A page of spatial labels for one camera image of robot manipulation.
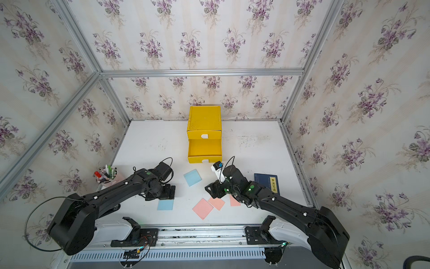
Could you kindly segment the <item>blue sticky pad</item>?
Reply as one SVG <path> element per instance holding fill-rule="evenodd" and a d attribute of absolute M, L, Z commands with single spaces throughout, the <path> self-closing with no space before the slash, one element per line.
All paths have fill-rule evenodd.
<path fill-rule="evenodd" d="M 159 200 L 157 211 L 171 211 L 174 208 L 174 200 Z"/>
<path fill-rule="evenodd" d="M 194 169 L 190 172 L 185 173 L 184 178 L 185 178 L 185 181 L 189 187 L 202 181 L 202 178 L 199 175 L 197 169 Z"/>

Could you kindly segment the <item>yellow plastic drawer cabinet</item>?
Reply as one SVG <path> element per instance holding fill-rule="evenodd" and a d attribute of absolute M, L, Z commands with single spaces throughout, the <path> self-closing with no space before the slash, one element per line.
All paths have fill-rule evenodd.
<path fill-rule="evenodd" d="M 222 160 L 220 106 L 191 106 L 187 125 L 188 161 L 216 163 Z"/>

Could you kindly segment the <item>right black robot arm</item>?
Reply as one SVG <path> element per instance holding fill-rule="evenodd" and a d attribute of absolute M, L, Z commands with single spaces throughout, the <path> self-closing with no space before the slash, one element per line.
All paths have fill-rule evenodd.
<path fill-rule="evenodd" d="M 307 236 L 307 243 L 314 256 L 326 266 L 338 269 L 342 263 L 350 236 L 344 226 L 327 207 L 315 209 L 288 200 L 255 181 L 247 180 L 234 165 L 224 167 L 218 161 L 211 166 L 217 180 L 205 187 L 212 198 L 231 195 L 247 207 L 273 213 L 260 227 L 262 238 L 275 236 L 269 227 L 276 217 L 294 225 Z"/>

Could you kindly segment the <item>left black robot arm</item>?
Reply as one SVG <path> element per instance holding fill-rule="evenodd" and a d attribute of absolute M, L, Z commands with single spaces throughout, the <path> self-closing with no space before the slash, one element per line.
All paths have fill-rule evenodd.
<path fill-rule="evenodd" d="M 171 165 L 160 162 L 153 169 L 142 168 L 125 180 L 101 191 L 65 198 L 48 226 L 48 235 L 69 256 L 85 249 L 93 240 L 96 220 L 115 212 L 121 202 L 143 196 L 146 201 L 173 200 L 175 186 L 169 182 L 174 176 Z"/>

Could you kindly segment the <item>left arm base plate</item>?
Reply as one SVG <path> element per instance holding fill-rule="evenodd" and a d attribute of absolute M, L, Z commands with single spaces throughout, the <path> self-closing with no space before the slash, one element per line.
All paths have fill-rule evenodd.
<path fill-rule="evenodd" d="M 157 243 L 159 236 L 159 229 L 157 228 L 143 228 L 139 223 L 130 217 L 123 217 L 121 222 L 127 228 L 124 236 L 119 239 L 112 240 L 111 247 L 143 247 L 148 245 L 154 247 Z"/>

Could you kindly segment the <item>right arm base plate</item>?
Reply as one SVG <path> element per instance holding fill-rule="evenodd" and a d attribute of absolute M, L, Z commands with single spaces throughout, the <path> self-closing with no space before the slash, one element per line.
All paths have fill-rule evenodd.
<path fill-rule="evenodd" d="M 247 245 L 269 245 L 276 244 L 284 247 L 287 241 L 279 241 L 269 232 L 270 225 L 275 221 L 275 216 L 267 216 L 263 223 L 257 226 L 246 226 L 244 228 Z"/>

